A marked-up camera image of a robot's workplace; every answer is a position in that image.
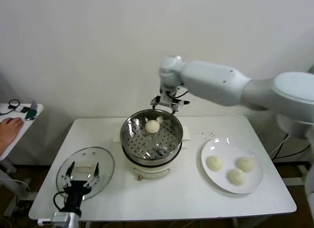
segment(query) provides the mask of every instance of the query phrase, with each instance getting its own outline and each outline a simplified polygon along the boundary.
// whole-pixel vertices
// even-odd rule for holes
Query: power cord
[[[9,109],[11,109],[11,110],[9,110],[9,111],[6,112],[6,113],[0,113],[0,115],[5,115],[5,114],[11,113],[11,112],[14,111],[17,107],[19,107],[20,104],[21,104],[21,103],[20,103],[20,101],[19,101],[18,99],[11,99],[11,100],[9,101]]]
[[[57,203],[56,203],[56,201],[55,201],[55,198],[57,197],[57,195],[60,195],[60,194],[63,194],[63,193],[65,193],[65,191],[59,191],[59,192],[57,192],[54,196],[53,196],[53,204],[54,204],[54,206],[60,211],[61,210],[61,208],[57,205]]]
[[[193,222],[195,222],[195,220],[193,220],[193,221],[191,221],[191,222],[187,223],[186,225],[184,225],[184,226],[183,226],[183,227],[181,227],[181,228],[187,227],[188,225],[190,225],[190,224],[191,224],[191,223],[193,223]]]
[[[8,219],[6,219],[6,218],[4,218],[4,217],[0,217],[0,220],[4,220],[6,225],[7,225],[7,224],[9,224],[9,225],[10,225],[10,228],[12,228],[12,227],[13,227],[13,226],[12,226],[12,223],[10,223],[10,221],[9,221]]]
[[[170,98],[173,98],[173,99],[177,99],[177,98],[183,97],[183,96],[186,95],[187,93],[188,93],[188,91],[184,92],[183,94],[181,94],[181,95],[179,95],[179,96],[172,97],[172,96],[170,95],[170,93],[169,93],[168,91],[166,91],[167,96],[170,97]]]
[[[277,157],[277,155],[279,154],[279,152],[281,151],[283,145],[284,145],[284,142],[286,140],[288,140],[290,138],[290,135],[289,134],[286,134],[283,141],[279,144],[279,146],[277,146],[269,155],[271,155],[274,151],[276,151],[276,149],[279,147],[279,150],[277,151],[277,153],[275,154],[275,157],[273,157],[272,161],[274,161],[274,159]]]
[[[300,153],[303,153],[304,151],[306,151],[311,145],[308,145],[304,150],[301,150],[297,153],[293,153],[293,154],[289,154],[289,155],[286,155],[286,156],[281,156],[281,157],[277,157],[277,158],[274,158],[274,159],[278,159],[278,158],[287,158],[287,157],[291,157],[291,156],[294,156],[294,155],[297,155],[297,154],[300,154]]]
[[[26,182],[24,182],[24,181],[15,180],[15,179],[0,179],[0,181],[2,181],[2,180],[12,180],[12,181],[16,181],[16,182],[22,183],[22,184],[24,184],[24,185],[27,187],[28,191],[29,191],[30,193],[32,193],[32,191],[30,190],[29,185],[28,185]]]

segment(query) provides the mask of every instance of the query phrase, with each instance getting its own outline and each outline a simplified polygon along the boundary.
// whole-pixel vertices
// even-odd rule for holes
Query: pot lid
[[[73,162],[74,167],[70,180],[87,181],[94,176],[96,167],[99,170],[99,181],[92,187],[91,192],[83,197],[83,200],[93,197],[102,191],[109,183],[114,171],[114,159],[108,150],[101,147],[84,148],[75,152],[63,162],[56,177],[58,191],[64,191],[62,176],[66,176],[67,170]]]

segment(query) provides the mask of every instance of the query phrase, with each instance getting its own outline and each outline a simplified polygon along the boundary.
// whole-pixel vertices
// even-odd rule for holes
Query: floor
[[[14,179],[23,180],[31,177],[30,188],[38,191],[44,181],[48,168],[20,167],[13,176]],[[295,166],[277,166],[278,172],[283,178],[299,177],[299,171]],[[291,186],[288,188],[297,204],[297,211],[289,215],[278,215],[264,221],[257,228],[313,228],[314,223],[304,193],[303,186]],[[6,206],[9,204],[13,194],[4,187],[0,187],[0,228],[10,228],[10,225],[1,219]],[[35,228],[38,227],[35,221],[28,218],[28,211],[31,203],[20,202],[19,209],[14,216],[6,218],[12,224],[12,228]],[[239,219],[239,224],[247,218]],[[160,222],[125,222],[125,223],[92,223],[91,228],[232,228],[231,219],[198,220],[198,221],[160,221]]]

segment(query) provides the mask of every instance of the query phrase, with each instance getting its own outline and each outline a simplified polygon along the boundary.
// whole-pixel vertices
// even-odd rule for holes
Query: human foot
[[[7,118],[0,124],[0,155],[15,140],[19,131],[23,127],[21,118]]]

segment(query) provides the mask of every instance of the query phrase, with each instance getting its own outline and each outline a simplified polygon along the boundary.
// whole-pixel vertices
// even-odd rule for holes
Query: white table
[[[25,107],[30,107],[30,104],[21,104]],[[9,104],[0,104],[0,113],[6,113],[10,109],[8,109]],[[37,116],[43,111],[44,107],[42,104],[38,104],[37,107]],[[18,196],[18,200],[34,200],[36,193],[29,193],[26,190],[26,187],[24,185],[20,185],[15,181],[11,181],[11,177],[8,175],[8,173],[15,173],[16,168],[11,164],[10,161],[5,159],[9,153],[13,150],[14,146],[18,143],[18,141],[21,139],[21,137],[25,134],[25,132],[29,129],[29,127],[33,124],[34,120],[32,121],[26,121],[25,120],[26,113],[20,113],[12,111],[11,113],[0,115],[0,122],[2,122],[6,118],[22,118],[24,120],[24,125],[21,128],[19,134],[15,138],[15,140],[5,149],[5,151],[0,156],[0,165],[2,165],[7,171],[3,172],[0,170],[0,184],[7,187],[9,190],[11,190],[15,196],[11,200],[9,206],[4,211],[4,216],[11,216],[13,213],[15,206],[16,206],[16,196]],[[30,182],[30,178],[25,179],[25,182],[28,184]]]
[[[137,181],[127,166],[115,134],[125,119],[77,119],[29,212],[31,219],[49,218],[56,211],[52,197],[57,192],[55,178],[63,161],[74,152],[91,146],[104,147],[115,160],[115,171],[107,187],[82,202],[82,221],[147,221],[210,219],[292,213],[296,204],[244,117],[179,117],[189,128],[191,140],[172,162],[169,175],[157,180]],[[226,192],[207,177],[199,164],[199,154],[210,134],[226,136],[238,147],[255,152],[263,166],[260,186],[251,194]]]

